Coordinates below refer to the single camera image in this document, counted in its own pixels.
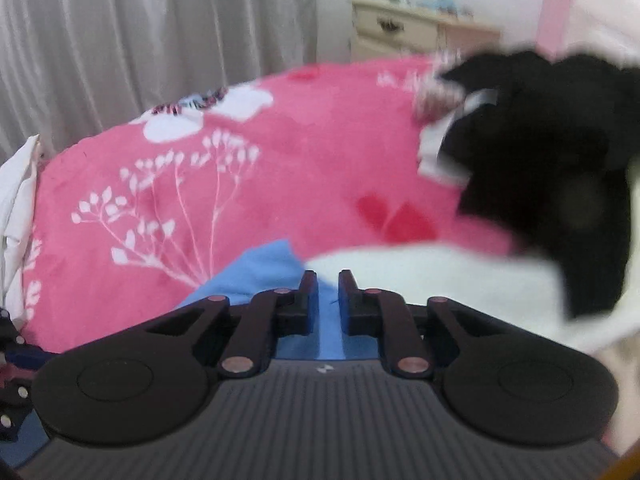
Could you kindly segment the white knit sweater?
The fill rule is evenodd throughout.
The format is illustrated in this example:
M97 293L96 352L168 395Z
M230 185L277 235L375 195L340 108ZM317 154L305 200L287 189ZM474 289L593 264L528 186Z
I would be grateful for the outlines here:
M307 262L337 284L341 270L357 283L398 292L410 304L446 296L532 333L585 353L598 352L639 331L639 163L631 183L632 243L623 296L613 312L571 320L563 308L558 266L536 257L497 257L444 244L361 246Z

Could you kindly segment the pink white headboard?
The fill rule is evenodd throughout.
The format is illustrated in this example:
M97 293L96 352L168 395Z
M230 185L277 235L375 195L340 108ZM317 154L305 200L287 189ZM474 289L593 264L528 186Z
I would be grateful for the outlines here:
M536 44L552 55L585 50L636 64L639 0L544 0Z

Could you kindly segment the black garment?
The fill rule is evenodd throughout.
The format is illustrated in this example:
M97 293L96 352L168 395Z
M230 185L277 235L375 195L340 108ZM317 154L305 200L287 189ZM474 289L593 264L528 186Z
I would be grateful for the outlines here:
M587 53L485 52L442 82L490 96L442 142L469 175L460 214L496 222L551 258L572 318L613 310L630 255L638 68Z

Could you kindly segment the cream nightstand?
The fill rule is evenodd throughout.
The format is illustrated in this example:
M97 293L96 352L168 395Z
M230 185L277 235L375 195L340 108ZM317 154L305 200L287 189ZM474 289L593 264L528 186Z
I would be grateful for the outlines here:
M433 52L467 54L496 46L501 39L498 27L469 18L383 0L350 3L352 62Z

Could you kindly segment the pink floral bed blanket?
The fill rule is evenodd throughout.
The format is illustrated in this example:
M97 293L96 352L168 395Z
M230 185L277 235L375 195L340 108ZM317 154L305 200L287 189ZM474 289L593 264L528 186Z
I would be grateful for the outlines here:
M509 234L459 216L458 190L416 168L412 98L434 64L309 65L56 155L38 176L25 339L62 352L155 318L275 240L305 260L416 242L505 255Z

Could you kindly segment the light blue t-shirt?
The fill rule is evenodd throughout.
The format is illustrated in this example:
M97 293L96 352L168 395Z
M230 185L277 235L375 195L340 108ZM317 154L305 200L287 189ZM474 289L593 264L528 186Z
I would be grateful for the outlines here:
M181 304L185 307L212 295L224 295L232 306L246 304L258 292L295 288L305 271L289 242L275 242L243 252ZM319 315L309 336L286 336L277 343L279 360L353 361L378 357L378 341L369 336L348 336L342 331L338 291L318 281Z

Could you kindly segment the grey curtain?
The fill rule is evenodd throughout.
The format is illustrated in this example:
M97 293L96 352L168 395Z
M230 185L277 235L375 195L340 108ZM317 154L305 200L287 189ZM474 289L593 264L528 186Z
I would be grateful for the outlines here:
M1 154L314 62L317 0L1 0Z

